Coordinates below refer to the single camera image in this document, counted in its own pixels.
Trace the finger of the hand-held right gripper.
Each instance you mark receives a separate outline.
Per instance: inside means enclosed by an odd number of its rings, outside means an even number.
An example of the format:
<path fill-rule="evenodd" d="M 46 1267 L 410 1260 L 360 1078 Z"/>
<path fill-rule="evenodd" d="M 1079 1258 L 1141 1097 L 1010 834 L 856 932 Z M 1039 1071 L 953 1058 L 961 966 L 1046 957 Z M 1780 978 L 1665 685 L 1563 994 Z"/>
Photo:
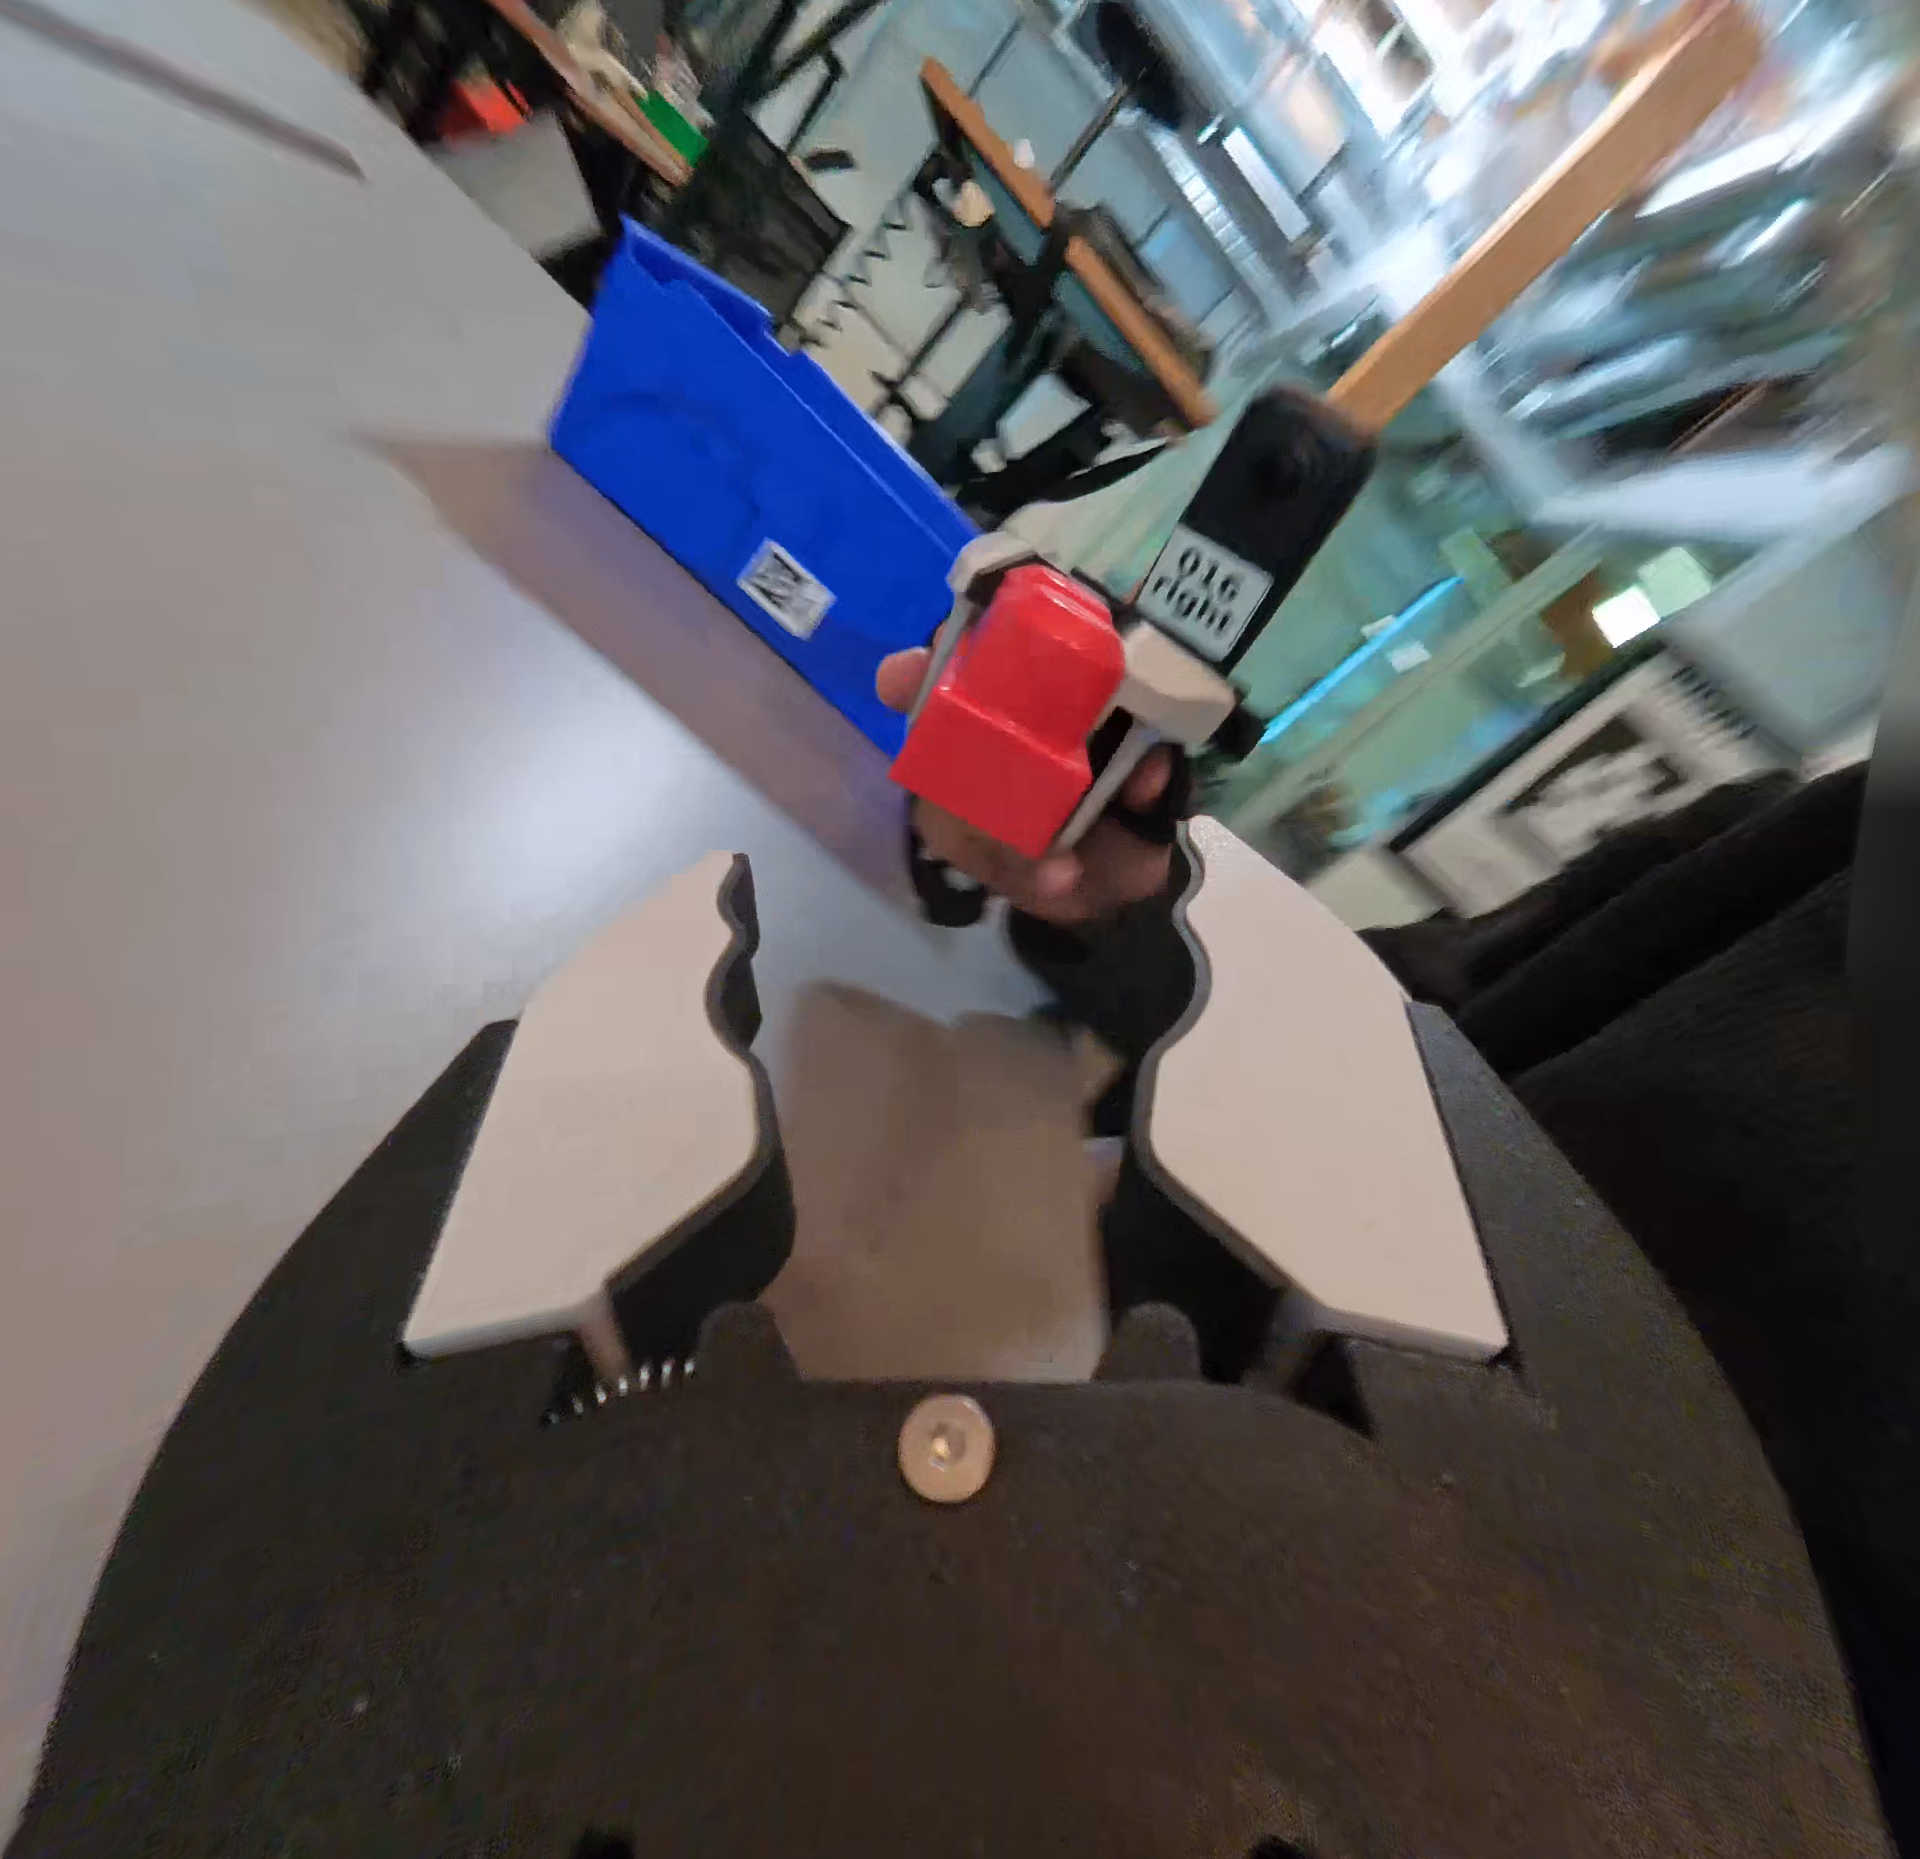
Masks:
<path fill-rule="evenodd" d="M 927 666 L 920 685 L 911 694 L 911 719 L 920 719 L 927 699 L 941 683 L 942 673 L 955 657 L 962 640 L 987 613 L 1007 574 L 1036 567 L 1045 572 L 1054 563 L 1043 550 L 1029 547 L 1010 530 L 989 530 L 962 547 L 950 568 L 950 613 L 927 645 Z"/>
<path fill-rule="evenodd" d="M 1087 737 L 1088 788 L 1054 834 L 1054 851 L 1075 850 L 1158 747 L 1189 756 L 1222 739 L 1241 694 L 1214 663 L 1147 620 L 1122 623 L 1122 682 Z"/>

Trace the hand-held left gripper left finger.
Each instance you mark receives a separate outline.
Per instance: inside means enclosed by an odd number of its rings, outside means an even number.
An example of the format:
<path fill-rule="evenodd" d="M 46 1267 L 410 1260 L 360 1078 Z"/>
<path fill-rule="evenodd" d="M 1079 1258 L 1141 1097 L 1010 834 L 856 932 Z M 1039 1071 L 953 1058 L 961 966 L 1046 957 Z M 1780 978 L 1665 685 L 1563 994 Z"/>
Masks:
<path fill-rule="evenodd" d="M 756 1053 L 752 863 L 709 851 L 559 964 L 516 1021 L 398 1344 L 569 1340 L 588 1375 L 688 1375 L 796 1234 Z"/>

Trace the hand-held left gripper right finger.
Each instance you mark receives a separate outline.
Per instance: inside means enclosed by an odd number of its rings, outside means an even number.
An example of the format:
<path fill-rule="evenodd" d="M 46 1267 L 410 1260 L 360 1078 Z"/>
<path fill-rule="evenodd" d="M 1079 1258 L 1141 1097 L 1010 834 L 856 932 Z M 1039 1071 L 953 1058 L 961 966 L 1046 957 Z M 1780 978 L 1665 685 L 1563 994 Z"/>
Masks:
<path fill-rule="evenodd" d="M 1512 1342 L 1406 986 L 1308 887 L 1189 821 L 1172 925 L 1195 994 L 1141 1066 L 1147 1182 L 1331 1339 L 1453 1360 Z"/>

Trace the red building block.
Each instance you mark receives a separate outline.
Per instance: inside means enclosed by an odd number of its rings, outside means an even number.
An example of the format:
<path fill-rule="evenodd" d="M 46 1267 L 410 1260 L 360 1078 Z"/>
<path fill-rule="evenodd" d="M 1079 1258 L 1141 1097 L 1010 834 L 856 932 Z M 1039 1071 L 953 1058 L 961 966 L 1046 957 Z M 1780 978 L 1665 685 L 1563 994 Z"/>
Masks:
<path fill-rule="evenodd" d="M 1084 803 L 1088 744 L 1126 674 L 1099 592 L 1039 557 L 976 574 L 908 716 L 892 780 L 1023 859 Z"/>

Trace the person's right hand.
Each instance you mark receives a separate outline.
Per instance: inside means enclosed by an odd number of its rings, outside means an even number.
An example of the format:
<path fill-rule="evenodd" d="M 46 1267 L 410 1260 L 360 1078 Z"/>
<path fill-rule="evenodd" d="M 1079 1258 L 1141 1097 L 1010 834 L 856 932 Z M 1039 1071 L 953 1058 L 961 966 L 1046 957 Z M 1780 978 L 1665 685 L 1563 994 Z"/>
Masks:
<path fill-rule="evenodd" d="M 1154 843 L 1120 823 L 1122 812 L 1158 809 L 1177 747 L 1160 745 L 1133 769 L 1116 803 L 1075 848 L 1025 859 L 948 809 L 908 803 L 908 824 L 934 860 L 1046 925 L 1084 925 L 1161 894 L 1171 879 L 1171 843 Z"/>

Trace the blue plastic bin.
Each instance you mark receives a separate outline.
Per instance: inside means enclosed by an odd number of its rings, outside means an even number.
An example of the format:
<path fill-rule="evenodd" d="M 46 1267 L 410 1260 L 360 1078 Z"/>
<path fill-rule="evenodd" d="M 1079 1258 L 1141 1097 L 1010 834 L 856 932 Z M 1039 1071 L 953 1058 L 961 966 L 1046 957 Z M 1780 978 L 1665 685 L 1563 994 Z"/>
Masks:
<path fill-rule="evenodd" d="M 743 290 L 624 220 L 549 445 L 886 756 L 974 521 Z"/>

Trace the wooden desk with black legs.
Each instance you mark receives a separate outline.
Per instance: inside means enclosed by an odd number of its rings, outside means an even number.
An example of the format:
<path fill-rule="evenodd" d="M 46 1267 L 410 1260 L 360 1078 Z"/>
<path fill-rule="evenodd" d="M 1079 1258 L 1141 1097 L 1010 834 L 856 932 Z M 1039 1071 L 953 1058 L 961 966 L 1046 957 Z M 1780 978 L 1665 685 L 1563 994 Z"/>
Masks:
<path fill-rule="evenodd" d="M 1017 204 L 1023 217 L 1043 236 L 1064 228 L 1068 210 L 1055 201 L 1039 177 L 1017 166 L 1014 147 L 1005 144 L 987 122 L 979 100 L 958 83 L 950 67 L 934 55 L 924 55 L 918 65 L 918 79 L 935 133 L 944 141 L 958 138 L 965 145 L 965 159 L 991 173 L 996 186 Z M 1160 391 L 1180 415 L 1180 424 L 1189 432 L 1210 424 L 1217 417 L 1217 407 L 1201 376 L 1189 364 L 1189 357 L 1172 341 L 1171 326 L 1151 310 L 1149 300 L 1078 230 L 1064 239 L 1063 258 L 1079 288 L 1091 295 L 1091 302 L 1140 361 L 1140 366 L 1154 377 Z"/>

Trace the dark cloth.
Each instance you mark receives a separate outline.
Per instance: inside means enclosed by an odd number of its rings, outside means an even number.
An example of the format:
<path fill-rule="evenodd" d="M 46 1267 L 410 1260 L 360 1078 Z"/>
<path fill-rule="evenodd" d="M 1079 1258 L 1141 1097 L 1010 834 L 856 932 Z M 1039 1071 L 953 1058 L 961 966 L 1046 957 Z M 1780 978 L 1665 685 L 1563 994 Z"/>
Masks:
<path fill-rule="evenodd" d="M 1847 985 L 1867 762 L 1766 772 L 1497 908 L 1365 930 L 1640 1244 L 1755 1422 L 1916 1855 L 1916 1206 L 1863 1202 Z"/>

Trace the wooden beam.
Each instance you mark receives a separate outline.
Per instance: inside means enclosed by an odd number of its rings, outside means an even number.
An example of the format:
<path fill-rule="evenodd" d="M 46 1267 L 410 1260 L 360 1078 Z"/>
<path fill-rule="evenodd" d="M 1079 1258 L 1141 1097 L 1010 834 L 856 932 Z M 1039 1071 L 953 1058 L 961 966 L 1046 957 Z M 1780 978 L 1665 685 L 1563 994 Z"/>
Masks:
<path fill-rule="evenodd" d="M 1378 434 L 1556 267 L 1605 214 L 1640 196 L 1759 71 L 1745 0 L 1685 0 L 1597 118 L 1326 393 Z"/>

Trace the black chair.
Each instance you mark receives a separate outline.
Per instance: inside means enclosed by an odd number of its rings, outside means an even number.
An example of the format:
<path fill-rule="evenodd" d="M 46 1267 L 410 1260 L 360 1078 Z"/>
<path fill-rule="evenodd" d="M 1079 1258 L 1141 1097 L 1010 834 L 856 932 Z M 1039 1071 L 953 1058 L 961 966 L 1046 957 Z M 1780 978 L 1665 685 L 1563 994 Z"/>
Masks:
<path fill-rule="evenodd" d="M 724 122 L 673 210 L 670 240 L 788 330 L 849 224 L 752 114 Z"/>

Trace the white patterned cabinet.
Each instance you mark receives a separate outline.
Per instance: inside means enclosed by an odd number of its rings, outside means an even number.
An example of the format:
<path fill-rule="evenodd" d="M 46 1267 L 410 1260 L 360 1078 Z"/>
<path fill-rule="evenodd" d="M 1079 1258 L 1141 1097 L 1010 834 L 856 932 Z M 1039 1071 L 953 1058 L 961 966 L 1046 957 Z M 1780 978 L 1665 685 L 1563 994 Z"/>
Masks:
<path fill-rule="evenodd" d="M 1444 908 L 1476 915 L 1633 823 L 1789 760 L 1697 663 L 1646 641 L 1439 795 L 1387 851 Z"/>

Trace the long wooden table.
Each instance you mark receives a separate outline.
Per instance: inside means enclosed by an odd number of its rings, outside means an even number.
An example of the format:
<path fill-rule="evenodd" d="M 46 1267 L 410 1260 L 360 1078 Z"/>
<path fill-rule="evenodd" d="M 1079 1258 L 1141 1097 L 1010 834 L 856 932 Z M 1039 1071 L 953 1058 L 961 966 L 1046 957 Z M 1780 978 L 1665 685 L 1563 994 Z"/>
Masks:
<path fill-rule="evenodd" d="M 524 0 L 465 0 L 478 7 L 495 31 L 533 52 L 536 62 L 555 83 L 573 112 L 599 128 L 631 159 L 656 179 L 678 190 L 690 177 L 690 166 L 638 108 L 609 95 L 565 43 L 563 35 L 543 21 Z"/>

